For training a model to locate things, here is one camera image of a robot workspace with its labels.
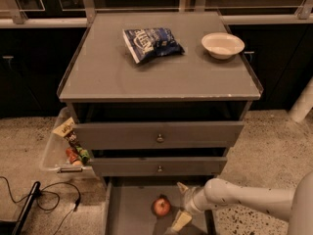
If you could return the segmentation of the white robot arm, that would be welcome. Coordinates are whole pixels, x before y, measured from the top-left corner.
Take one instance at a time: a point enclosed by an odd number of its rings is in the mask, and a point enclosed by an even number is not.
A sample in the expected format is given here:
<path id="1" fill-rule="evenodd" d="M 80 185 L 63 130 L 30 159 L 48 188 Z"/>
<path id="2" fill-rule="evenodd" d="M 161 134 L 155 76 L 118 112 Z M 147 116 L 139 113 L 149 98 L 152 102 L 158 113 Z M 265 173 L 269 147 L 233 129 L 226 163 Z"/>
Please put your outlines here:
<path id="1" fill-rule="evenodd" d="M 224 217 L 238 209 L 283 225 L 269 232 L 248 219 L 256 235 L 313 235 L 312 90 L 308 83 L 287 112 L 247 114 L 222 174 L 202 187 L 178 185 L 182 204 L 171 235 L 206 211 Z"/>

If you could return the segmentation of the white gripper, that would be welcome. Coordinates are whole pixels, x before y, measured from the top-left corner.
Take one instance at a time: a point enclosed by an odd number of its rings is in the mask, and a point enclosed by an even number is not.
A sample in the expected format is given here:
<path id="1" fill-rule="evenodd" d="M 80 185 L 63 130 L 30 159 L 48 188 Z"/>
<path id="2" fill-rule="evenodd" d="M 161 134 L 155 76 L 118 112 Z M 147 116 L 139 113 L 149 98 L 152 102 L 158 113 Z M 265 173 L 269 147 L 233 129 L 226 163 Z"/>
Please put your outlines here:
<path id="1" fill-rule="evenodd" d="M 192 215 L 200 214 L 209 209 L 209 203 L 202 187 L 189 188 L 182 182 L 177 183 L 183 195 L 184 211 L 179 211 L 172 224 L 165 230 L 164 235 L 179 235 L 179 232 L 192 220 Z"/>

